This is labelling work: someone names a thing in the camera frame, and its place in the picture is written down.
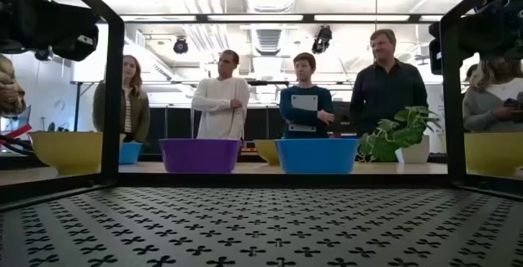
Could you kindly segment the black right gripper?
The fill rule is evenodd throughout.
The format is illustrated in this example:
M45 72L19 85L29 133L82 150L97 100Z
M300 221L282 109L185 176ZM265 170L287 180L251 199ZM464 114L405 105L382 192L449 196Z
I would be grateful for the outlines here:
M458 51L454 58L460 65L463 61L481 53L484 49L493 48L498 41L498 27L501 25L499 11L505 6L505 0L483 0L476 4L473 14L461 16L455 23L458 34ZM441 20L429 26L429 33L433 39L429 43L429 58L431 73L443 74L444 53L441 50Z

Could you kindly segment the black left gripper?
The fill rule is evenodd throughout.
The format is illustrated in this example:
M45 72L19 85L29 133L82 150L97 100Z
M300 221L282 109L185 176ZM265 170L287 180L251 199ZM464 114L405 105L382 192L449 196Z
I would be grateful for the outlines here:
M24 0L24 49L50 49L63 58L82 61L97 48L99 19L90 8Z

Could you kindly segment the yellow floral mini bowl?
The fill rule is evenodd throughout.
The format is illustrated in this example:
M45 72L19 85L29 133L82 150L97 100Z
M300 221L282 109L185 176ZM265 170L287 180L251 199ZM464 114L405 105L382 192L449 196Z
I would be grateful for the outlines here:
M279 155L274 140L254 140L258 155L271 166L279 165Z
M101 172L103 133L94 131L33 131L33 152L59 176Z
M513 177L523 169L523 131L466 133L464 148L469 174Z

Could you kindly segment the blue plastic mini bowl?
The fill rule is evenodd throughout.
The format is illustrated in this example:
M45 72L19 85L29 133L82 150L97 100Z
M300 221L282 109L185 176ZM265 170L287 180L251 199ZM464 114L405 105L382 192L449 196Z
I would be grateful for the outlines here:
M119 165L132 165L138 162L142 149L142 143L126 142L123 143L119 151Z
M276 140L280 166L286 174L346 175L353 170L359 148L354 138Z

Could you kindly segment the purple plastic mini bowl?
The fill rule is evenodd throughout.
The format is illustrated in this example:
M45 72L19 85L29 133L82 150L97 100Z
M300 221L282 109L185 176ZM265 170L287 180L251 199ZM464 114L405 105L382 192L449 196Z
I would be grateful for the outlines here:
M240 146L240 140L159 140L163 165L169 173L229 174L235 169Z

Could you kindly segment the person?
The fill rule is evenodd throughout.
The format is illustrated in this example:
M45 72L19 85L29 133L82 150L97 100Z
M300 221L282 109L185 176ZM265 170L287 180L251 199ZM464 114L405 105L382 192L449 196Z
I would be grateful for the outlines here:
M224 50L219 58L216 78L202 79L191 101L199 111L198 139L242 140L250 99L248 82L233 76L239 55Z
M358 72L349 117L356 135L373 133L382 119L412 106L428 106L427 90L418 68L395 57L396 35L378 29L370 36L373 63Z
M293 59L297 85L287 87L280 92L279 111L285 120L285 139L328 138L328 125L334 121L333 100L328 89L312 83L311 77L316 71L315 57L308 52L296 55ZM296 109L291 105L292 95L318 96L316 111ZM290 131L288 122L315 126L316 132Z
M470 132L523 132L523 66L520 60L481 60L463 97L463 125Z
M25 90L16 81L14 65L0 54L0 117L15 117L25 110Z
M142 89L141 66L136 57L123 56L123 80L120 104L120 134L124 143L144 143L150 127L150 102ZM92 122L97 131L104 130L105 82L95 89Z

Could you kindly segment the black metal mesh rack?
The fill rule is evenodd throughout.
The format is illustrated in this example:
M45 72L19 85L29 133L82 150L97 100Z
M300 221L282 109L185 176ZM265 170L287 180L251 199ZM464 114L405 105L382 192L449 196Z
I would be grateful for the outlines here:
M109 22L101 173L0 187L0 267L523 267L523 180L468 175L457 61L444 175L118 170L123 21Z

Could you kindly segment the red plastic object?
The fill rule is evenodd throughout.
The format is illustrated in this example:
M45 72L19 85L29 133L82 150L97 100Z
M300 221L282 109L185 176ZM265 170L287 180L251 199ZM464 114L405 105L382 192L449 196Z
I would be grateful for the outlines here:
M14 139L18 136L21 136L32 129L30 124L25 124L24 126L18 128L17 130L11 131L6 135L0 134L0 144L4 143L6 139Z

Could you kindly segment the green plant in white pot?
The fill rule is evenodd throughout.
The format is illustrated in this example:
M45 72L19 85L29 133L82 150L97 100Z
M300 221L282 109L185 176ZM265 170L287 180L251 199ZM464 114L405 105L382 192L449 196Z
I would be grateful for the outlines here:
M432 131L430 124L441 128L437 114L425 106L409 106L397 112L393 119L380 119L372 133L360 137L359 161L396 161L396 150L421 144L425 130Z

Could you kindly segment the grey laptop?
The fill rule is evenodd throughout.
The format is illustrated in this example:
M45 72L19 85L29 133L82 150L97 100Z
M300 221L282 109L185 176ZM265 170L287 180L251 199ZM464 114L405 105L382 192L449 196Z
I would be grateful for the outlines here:
M318 108L318 96L316 95L292 95L291 105L296 109L306 111L316 111ZM316 132L315 126L307 126L297 124L295 122L288 122L288 129L290 131L301 131L301 132Z

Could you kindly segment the black aluminium rig frame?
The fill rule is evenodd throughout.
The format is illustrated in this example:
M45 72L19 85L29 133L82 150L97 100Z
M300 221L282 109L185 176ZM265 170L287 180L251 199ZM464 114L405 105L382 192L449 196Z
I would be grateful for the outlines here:
M161 162L160 154L141 154L139 162ZM241 154L239 162L264 162L257 154ZM446 154L429 154L428 162L447 163ZM34 156L24 156L21 154L0 154L0 170L11 170L29 167L45 167L46 164Z

